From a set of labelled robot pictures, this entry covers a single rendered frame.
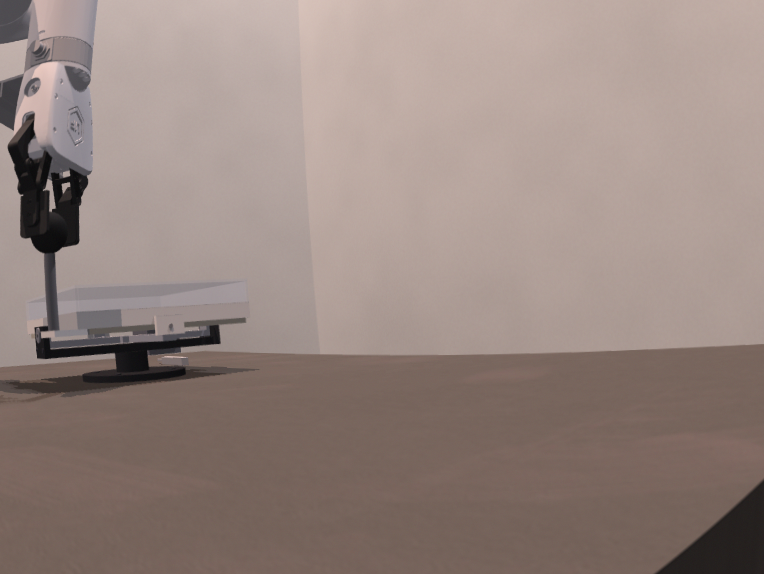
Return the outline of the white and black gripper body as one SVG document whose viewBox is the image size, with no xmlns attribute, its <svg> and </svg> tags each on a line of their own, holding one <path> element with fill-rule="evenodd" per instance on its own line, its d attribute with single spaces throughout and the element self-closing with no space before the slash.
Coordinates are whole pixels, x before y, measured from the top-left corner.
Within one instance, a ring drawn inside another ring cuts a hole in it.
<svg viewBox="0 0 764 574">
<path fill-rule="evenodd" d="M 92 172 L 90 81 L 91 73 L 85 66 L 69 61 L 45 62 L 24 73 L 13 137 L 35 113 L 35 136 L 28 144 L 28 154 L 34 160 L 42 158 L 44 150 L 49 153 L 51 181 L 51 173 L 59 173 L 63 178 L 63 172 L 70 171 L 69 168 L 84 176 Z"/>
</svg>

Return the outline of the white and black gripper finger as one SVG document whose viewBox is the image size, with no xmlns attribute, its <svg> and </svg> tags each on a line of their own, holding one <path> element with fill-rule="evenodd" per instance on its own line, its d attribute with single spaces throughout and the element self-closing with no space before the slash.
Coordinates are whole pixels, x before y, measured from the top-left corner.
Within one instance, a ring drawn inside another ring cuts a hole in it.
<svg viewBox="0 0 764 574">
<path fill-rule="evenodd" d="M 27 146 L 35 135 L 34 119 L 35 114 L 30 115 L 8 143 L 19 180 L 18 193 L 23 195 L 20 202 L 20 236 L 25 239 L 49 233 L 50 191 L 44 189 L 52 157 L 45 150 L 42 158 L 33 160 L 29 157 Z"/>
<path fill-rule="evenodd" d="M 68 226 L 68 237 L 63 247 L 79 243 L 79 206 L 83 192 L 88 186 L 87 176 L 83 176 L 70 168 L 69 170 L 70 176 L 64 178 L 60 178 L 59 173 L 51 173 L 56 206 L 52 212 L 62 216 Z M 71 188 L 67 187 L 63 194 L 62 184 L 68 182 L 70 182 Z"/>
</svg>

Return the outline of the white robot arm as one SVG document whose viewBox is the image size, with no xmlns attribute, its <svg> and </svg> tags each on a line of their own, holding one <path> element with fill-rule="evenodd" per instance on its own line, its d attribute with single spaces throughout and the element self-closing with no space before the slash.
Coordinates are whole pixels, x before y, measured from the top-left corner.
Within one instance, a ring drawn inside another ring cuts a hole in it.
<svg viewBox="0 0 764 574">
<path fill-rule="evenodd" d="M 51 61 L 78 63 L 91 73 L 97 4 L 98 0 L 0 0 L 0 44 L 28 39 L 24 73 Z M 0 123 L 13 131 L 23 76 L 0 81 Z"/>
</svg>

